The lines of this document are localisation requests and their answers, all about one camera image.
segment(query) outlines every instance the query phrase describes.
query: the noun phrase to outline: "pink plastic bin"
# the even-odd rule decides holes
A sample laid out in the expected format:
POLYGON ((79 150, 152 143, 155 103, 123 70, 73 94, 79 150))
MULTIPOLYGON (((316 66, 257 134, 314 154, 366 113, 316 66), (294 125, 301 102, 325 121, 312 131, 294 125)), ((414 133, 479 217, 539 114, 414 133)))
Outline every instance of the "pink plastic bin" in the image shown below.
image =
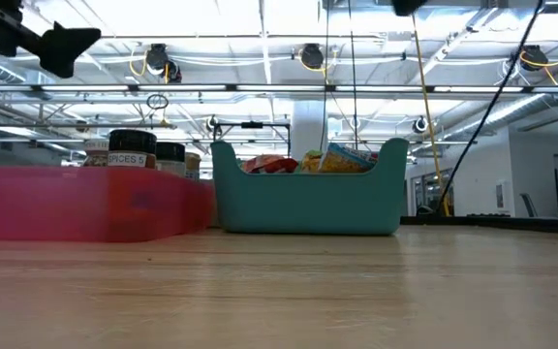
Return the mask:
POLYGON ((205 229, 209 185, 126 168, 0 168, 0 239, 134 242, 205 229))

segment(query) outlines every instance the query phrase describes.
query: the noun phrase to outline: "snack bag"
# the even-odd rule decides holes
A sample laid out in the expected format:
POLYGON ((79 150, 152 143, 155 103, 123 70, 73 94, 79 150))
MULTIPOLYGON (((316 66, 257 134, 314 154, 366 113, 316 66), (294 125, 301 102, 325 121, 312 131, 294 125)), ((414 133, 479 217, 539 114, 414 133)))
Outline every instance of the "snack bag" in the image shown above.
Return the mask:
POLYGON ((295 159, 279 159, 256 168, 252 174, 291 174, 298 167, 295 159))
POLYGON ((321 173, 354 174, 364 173, 376 165, 377 159, 369 151, 350 149, 337 143, 328 145, 320 164, 321 173))
POLYGON ((302 173, 314 174, 318 171, 320 167, 320 160, 322 159, 323 153, 318 150, 309 150, 302 158, 300 163, 300 171, 302 173))
POLYGON ((270 164, 273 161, 281 159, 283 159, 283 156, 281 155, 260 155, 251 160, 243 162, 240 165, 240 168, 242 169, 242 171, 250 174, 255 169, 261 168, 266 164, 270 164))

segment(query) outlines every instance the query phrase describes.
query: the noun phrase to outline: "black jar lid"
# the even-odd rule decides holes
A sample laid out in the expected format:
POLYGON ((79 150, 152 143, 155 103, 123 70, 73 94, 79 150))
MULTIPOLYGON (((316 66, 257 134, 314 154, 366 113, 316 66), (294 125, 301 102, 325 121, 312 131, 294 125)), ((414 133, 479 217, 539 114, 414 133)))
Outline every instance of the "black jar lid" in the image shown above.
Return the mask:
POLYGON ((156 159, 184 162, 185 146, 180 143, 156 143, 156 159))
POLYGON ((108 150, 156 154, 156 135, 138 130, 113 130, 108 137, 108 150))

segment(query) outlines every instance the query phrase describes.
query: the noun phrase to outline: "jar lid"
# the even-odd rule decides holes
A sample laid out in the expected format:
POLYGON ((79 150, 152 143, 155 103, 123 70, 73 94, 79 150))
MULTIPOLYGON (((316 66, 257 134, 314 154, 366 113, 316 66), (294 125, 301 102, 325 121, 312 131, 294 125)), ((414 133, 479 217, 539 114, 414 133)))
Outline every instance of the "jar lid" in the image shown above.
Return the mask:
POLYGON ((156 143, 156 159, 184 162, 184 144, 171 142, 156 143))
POLYGON ((186 152, 186 157, 187 158, 194 158, 196 160, 202 160, 202 158, 200 157, 200 155, 198 153, 192 153, 192 152, 186 152))
POLYGON ((85 151, 109 151, 109 140, 86 140, 83 143, 85 151))
POLYGON ((109 134, 108 150, 129 150, 156 154, 156 135, 138 130, 113 130, 109 134))

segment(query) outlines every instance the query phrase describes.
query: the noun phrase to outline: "teal plastic basket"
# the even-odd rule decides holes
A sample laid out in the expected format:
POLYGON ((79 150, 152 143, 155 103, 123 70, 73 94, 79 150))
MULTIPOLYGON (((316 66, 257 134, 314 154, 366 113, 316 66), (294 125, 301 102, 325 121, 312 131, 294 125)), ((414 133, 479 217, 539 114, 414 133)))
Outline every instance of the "teal plastic basket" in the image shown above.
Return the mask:
POLYGON ((408 142, 392 139, 365 174, 247 174, 212 144, 219 223, 233 233, 392 235, 403 205, 408 142))

